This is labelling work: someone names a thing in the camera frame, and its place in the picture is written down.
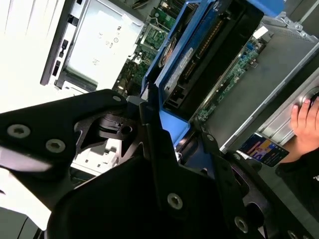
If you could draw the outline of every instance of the motherboard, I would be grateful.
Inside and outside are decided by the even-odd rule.
[[[265,44],[260,40],[251,37],[244,49],[238,55],[238,58],[234,61],[234,64],[227,71],[226,75],[222,77],[218,87],[213,94],[205,100],[206,103],[199,110],[197,118],[201,122],[205,122],[208,119],[224,97],[243,78],[243,75],[249,68],[256,68],[258,66],[257,57],[264,47]]]
[[[134,53],[127,58],[119,74],[117,85],[120,89],[129,91],[130,86],[135,85],[135,89],[139,89],[135,90],[136,92],[130,92],[130,95],[140,92],[143,76],[174,24],[175,19],[165,13],[161,4],[152,10],[136,42]]]

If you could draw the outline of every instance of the metal frame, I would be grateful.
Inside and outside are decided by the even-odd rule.
[[[222,151],[237,150],[319,67],[319,43],[294,68],[286,79],[260,104],[260,107],[221,146]]]

